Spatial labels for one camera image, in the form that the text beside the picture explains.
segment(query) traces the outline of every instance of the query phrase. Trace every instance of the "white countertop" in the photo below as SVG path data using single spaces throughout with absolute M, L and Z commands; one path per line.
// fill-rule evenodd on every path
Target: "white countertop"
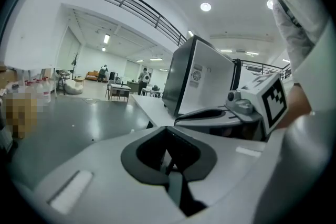
M 176 118 L 168 113 L 161 98 L 135 94 L 131 96 L 154 126 L 174 126 Z

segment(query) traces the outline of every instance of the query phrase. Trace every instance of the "table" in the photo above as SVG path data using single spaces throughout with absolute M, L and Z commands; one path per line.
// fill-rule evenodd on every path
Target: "table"
M 84 86 L 84 81 L 85 81 L 85 78 L 84 78 L 84 77 L 74 78 L 74 80 L 75 80 L 76 82 L 79 82 L 81 85 Z
M 147 89 L 147 88 L 142 88 L 141 90 L 141 95 L 142 93 L 144 93 L 145 96 L 147 96 L 147 93 L 149 93 L 149 96 L 154 96 L 156 93 L 160 93 L 161 96 L 163 94 L 163 91 L 154 91 L 154 90 L 150 90 L 150 89 Z
M 128 102 L 128 98 L 129 98 L 130 90 L 131 90 L 130 87 L 125 86 L 125 85 L 121 86 L 119 84 L 111 84 L 111 83 L 109 83 L 108 85 L 109 85 L 109 87 L 111 87 L 110 93 L 109 93 L 109 98 L 108 98 L 109 101 L 110 101 L 110 97 L 116 96 L 118 98 L 124 97 L 124 100 L 125 100 L 125 97 L 127 97 L 127 102 Z
M 168 113 L 161 98 L 152 98 L 143 95 L 131 95 L 136 104 L 149 117 L 147 128 L 153 126 L 174 126 L 175 117 Z

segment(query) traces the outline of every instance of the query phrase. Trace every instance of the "brown sofa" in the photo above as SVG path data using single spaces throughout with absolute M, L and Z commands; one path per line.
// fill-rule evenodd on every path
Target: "brown sofa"
M 99 74 L 99 72 L 96 71 L 96 70 L 94 70 L 94 71 L 89 71 L 89 72 L 86 74 L 85 79 L 87 79 L 87 80 L 97 81 L 97 79 L 98 79 L 98 74 Z

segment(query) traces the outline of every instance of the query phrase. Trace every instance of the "cardboard box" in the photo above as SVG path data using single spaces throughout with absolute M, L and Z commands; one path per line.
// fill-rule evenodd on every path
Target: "cardboard box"
M 9 82 L 17 81 L 17 73 L 15 70 L 7 69 L 0 72 L 0 89 L 5 89 Z
M 23 139 L 37 125 L 37 100 L 30 93 L 10 93 L 5 99 L 6 125 L 14 138 Z

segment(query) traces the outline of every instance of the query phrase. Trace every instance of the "black railing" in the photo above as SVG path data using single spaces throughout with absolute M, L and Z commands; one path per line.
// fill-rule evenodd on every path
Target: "black railing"
M 291 75 L 290 63 L 286 65 L 284 68 L 281 68 L 281 67 L 271 66 L 265 63 L 260 63 L 260 62 L 252 62 L 252 61 L 245 61 L 245 60 L 241 60 L 241 62 L 242 62 L 241 68 L 246 68 L 247 70 L 251 71 L 256 76 L 277 72 L 281 75 L 281 79 L 284 80 L 284 79 L 287 79 Z
M 176 45 L 184 44 L 187 39 L 162 14 L 143 0 L 105 0 L 134 14 L 164 34 Z

